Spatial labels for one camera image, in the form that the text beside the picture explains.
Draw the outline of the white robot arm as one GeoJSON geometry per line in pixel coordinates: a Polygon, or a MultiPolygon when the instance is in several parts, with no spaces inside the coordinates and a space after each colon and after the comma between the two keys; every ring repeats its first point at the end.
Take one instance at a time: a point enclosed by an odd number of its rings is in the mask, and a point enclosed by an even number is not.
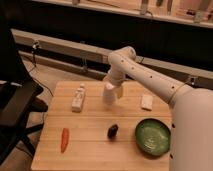
{"type": "Polygon", "coordinates": [[[128,75],[168,104],[172,115],[169,171],[213,171],[213,90],[193,88],[135,62],[131,46],[111,51],[105,79],[120,88],[128,75]]]}

